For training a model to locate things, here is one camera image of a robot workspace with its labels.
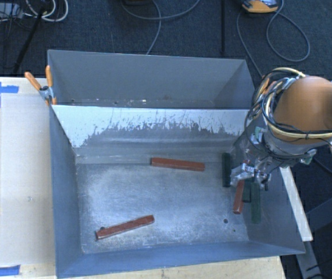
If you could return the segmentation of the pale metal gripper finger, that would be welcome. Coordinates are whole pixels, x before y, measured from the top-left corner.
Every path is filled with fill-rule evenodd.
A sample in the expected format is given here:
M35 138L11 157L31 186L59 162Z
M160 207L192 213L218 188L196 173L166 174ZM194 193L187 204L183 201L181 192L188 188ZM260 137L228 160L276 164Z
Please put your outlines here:
M233 169L230 174L230 185L237 186L238 182L246 179L247 172L244 170Z
M271 174L259 174L255 176L255 181L259 184L259 188L264 191L269 190L269 183L271 181Z

